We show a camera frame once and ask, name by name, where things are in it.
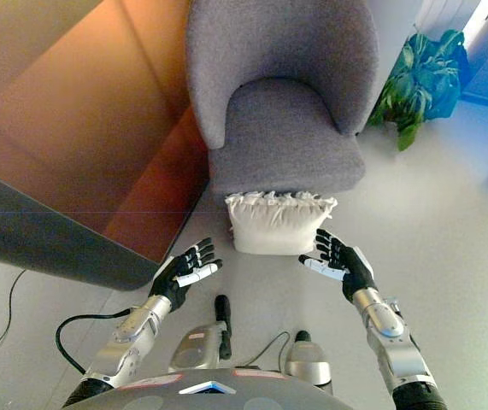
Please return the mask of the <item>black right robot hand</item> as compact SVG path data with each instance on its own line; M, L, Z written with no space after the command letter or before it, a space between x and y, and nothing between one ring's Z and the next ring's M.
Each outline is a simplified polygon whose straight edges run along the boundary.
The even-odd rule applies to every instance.
M344 297L348 302L353 302L353 295L358 290L377 290L373 280L373 269L357 247L346 245L321 228L316 230L315 246L320 251L320 258L299 255L299 262L324 276L340 280Z

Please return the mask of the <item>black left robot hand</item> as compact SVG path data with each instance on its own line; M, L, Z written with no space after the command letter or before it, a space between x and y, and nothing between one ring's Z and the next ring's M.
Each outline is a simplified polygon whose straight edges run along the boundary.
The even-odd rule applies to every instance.
M222 267L222 260L215 259L214 250L212 238L206 237L175 256L156 273L149 296L165 296L170 301L171 313L178 310L192 284Z

